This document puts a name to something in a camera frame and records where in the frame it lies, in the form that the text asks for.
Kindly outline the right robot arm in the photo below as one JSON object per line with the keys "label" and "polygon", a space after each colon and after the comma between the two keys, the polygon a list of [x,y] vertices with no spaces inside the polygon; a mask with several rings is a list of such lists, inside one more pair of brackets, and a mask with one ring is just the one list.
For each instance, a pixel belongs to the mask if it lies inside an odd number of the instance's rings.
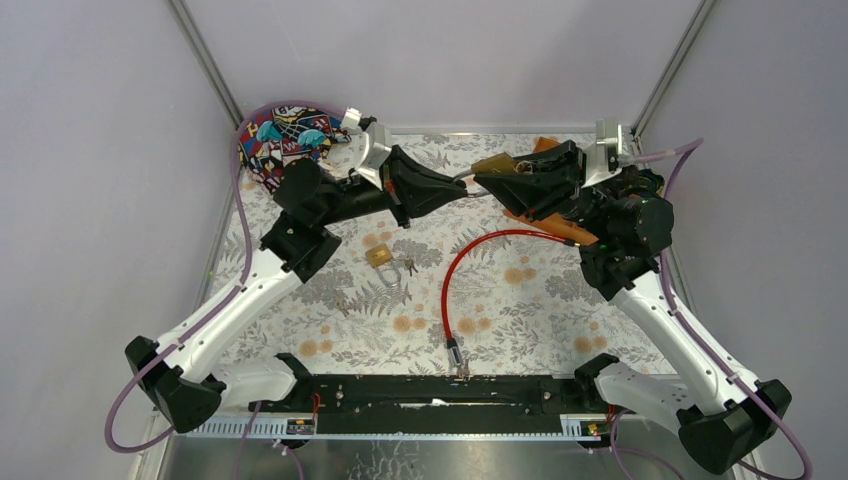
{"label": "right robot arm", "polygon": [[473,164],[478,185],[529,221],[560,218],[592,236],[579,244],[586,283],[633,320],[670,362],[682,386],[598,356],[577,370],[575,402],[597,412],[612,404],[675,433],[704,470],[722,474],[786,431],[791,394],[763,381],[697,320],[671,286],[666,250],[675,223],[669,185],[646,156],[611,142],[571,142],[523,156],[498,154]]}

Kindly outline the small brass padlock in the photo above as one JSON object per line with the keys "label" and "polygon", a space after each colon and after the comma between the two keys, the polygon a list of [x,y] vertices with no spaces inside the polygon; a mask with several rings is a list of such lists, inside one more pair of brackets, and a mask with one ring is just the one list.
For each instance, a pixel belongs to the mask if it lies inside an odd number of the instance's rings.
{"label": "small brass padlock", "polygon": [[365,252],[365,259],[386,287],[393,288],[401,283],[402,275],[389,247],[378,244]]}

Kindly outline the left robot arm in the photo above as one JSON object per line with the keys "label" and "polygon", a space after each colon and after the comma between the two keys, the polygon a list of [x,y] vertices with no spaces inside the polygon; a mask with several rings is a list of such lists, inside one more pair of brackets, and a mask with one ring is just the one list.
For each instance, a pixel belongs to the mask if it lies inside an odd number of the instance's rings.
{"label": "left robot arm", "polygon": [[158,339],[139,336],[127,345],[141,390],[174,431],[190,432],[233,406],[271,401],[296,411],[307,404],[306,373],[290,357],[237,367],[219,362],[248,326],[334,255],[342,240],[329,225],[389,211],[408,227],[468,195],[464,181],[418,164],[398,146],[376,173],[371,183],[359,173],[336,178],[309,159],[285,166],[273,195],[280,215],[251,251],[246,272]]}

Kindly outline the silver key bunch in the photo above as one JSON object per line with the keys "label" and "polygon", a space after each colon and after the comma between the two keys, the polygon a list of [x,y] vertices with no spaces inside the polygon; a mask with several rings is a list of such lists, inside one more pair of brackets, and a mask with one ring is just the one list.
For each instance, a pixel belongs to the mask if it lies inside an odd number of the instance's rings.
{"label": "silver key bunch", "polygon": [[405,258],[402,260],[402,263],[410,277],[414,276],[418,272],[416,263],[412,258]]}

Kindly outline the small metal key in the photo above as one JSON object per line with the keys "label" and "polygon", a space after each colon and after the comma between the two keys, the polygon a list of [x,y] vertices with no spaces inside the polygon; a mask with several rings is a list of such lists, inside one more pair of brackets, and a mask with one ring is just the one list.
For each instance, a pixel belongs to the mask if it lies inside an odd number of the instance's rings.
{"label": "small metal key", "polygon": [[338,296],[334,301],[334,305],[344,318],[348,318],[350,316],[351,304],[346,296]]}

